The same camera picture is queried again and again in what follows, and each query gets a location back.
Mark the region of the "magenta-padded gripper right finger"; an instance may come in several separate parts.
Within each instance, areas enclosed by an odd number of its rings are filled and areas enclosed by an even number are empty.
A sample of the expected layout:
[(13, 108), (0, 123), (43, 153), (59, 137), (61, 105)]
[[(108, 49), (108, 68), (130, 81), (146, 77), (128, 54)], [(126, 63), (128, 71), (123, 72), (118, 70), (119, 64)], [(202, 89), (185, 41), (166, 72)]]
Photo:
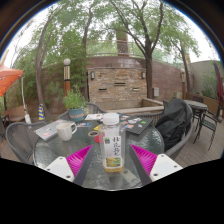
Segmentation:
[(179, 164), (166, 154), (155, 155), (133, 144), (130, 145), (129, 154), (143, 186), (182, 169)]

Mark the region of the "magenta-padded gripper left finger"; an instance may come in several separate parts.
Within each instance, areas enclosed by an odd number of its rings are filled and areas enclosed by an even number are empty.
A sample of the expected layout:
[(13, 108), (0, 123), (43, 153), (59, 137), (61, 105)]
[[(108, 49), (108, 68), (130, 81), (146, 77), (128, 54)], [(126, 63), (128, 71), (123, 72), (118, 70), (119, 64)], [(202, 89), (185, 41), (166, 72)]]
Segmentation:
[(93, 158), (93, 146), (89, 145), (68, 157), (59, 156), (45, 170), (81, 186)]

